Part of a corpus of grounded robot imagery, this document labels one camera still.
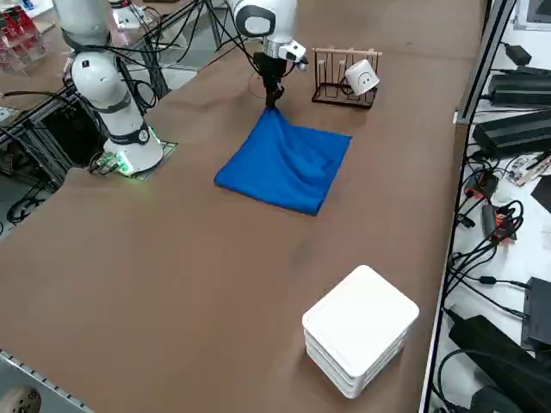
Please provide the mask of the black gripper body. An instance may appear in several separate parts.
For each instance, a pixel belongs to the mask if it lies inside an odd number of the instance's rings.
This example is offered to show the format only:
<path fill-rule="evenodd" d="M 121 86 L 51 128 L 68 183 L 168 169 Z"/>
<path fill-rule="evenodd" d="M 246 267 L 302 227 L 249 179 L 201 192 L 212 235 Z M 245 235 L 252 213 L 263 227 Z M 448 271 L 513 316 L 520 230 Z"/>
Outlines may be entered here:
<path fill-rule="evenodd" d="M 265 83 L 279 83 L 286 72 L 288 61 L 272 58 L 263 52 L 255 52 L 253 61 Z"/>

